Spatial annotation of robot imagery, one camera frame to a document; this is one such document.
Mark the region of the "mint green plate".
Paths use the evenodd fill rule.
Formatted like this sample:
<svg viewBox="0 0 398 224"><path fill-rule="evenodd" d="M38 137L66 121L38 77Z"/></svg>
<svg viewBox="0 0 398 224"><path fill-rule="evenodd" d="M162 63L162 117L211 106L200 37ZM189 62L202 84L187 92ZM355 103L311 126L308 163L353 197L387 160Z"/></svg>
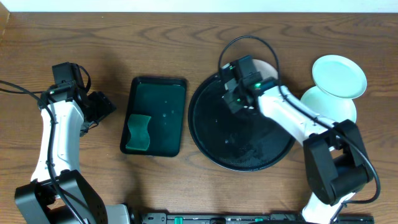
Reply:
<svg viewBox="0 0 398 224"><path fill-rule="evenodd" d="M353 100L328 95L317 86L308 89L300 101L311 110L337 122L346 119L356 122L357 111Z"/></svg>
<svg viewBox="0 0 398 224"><path fill-rule="evenodd" d="M343 99L360 97L368 85L361 67L340 55L318 58L312 67L312 78L321 91Z"/></svg>

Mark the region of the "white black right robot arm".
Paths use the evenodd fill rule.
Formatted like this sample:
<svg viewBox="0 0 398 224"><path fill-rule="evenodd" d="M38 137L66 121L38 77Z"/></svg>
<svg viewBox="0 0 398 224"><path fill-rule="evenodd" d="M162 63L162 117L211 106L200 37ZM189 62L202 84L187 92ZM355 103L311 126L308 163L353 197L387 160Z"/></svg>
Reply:
<svg viewBox="0 0 398 224"><path fill-rule="evenodd" d="M301 216L308 223L334 223L354 194L378 174L368 158L357 125L336 122L299 102L280 78L222 74L231 111L258 110L286 130L304 151L312 195Z"/></svg>

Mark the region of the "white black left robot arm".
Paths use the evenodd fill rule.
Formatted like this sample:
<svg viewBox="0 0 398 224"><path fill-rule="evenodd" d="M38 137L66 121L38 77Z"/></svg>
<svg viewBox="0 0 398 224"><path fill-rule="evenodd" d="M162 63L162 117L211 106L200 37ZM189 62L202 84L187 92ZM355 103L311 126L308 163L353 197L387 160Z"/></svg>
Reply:
<svg viewBox="0 0 398 224"><path fill-rule="evenodd" d="M43 120L39 160L15 202L27 223L130 223L125 204L105 205L80 172L80 138L113 112L102 92L58 83L38 97Z"/></svg>

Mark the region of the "green sponge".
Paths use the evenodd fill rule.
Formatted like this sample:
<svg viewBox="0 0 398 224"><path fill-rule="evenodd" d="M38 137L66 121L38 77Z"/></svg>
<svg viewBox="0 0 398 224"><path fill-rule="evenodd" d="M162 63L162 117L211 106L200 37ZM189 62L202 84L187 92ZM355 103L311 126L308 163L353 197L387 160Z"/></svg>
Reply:
<svg viewBox="0 0 398 224"><path fill-rule="evenodd" d="M133 151L146 151L150 145L148 125L151 117L142 114L131 114L127 121L129 140L126 149Z"/></svg>

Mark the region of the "mint green plate front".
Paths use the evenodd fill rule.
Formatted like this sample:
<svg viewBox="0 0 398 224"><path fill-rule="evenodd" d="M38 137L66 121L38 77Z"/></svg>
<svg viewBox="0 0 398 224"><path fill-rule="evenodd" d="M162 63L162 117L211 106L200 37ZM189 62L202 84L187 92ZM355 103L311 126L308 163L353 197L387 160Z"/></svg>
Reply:
<svg viewBox="0 0 398 224"><path fill-rule="evenodd" d="M312 67L312 78L321 91L343 99L360 97L368 85L361 67L340 55L318 58Z"/></svg>

